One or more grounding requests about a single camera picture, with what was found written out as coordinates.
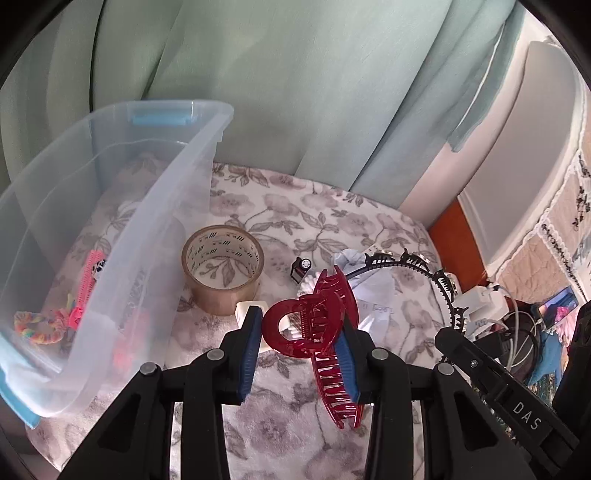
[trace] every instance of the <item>phone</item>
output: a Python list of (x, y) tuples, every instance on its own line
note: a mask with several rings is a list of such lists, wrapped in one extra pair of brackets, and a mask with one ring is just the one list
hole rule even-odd
[(540, 317), (546, 325), (546, 329), (551, 329), (556, 323), (566, 317), (579, 305), (577, 297), (574, 295), (571, 287), (560, 290), (549, 300), (538, 306)]

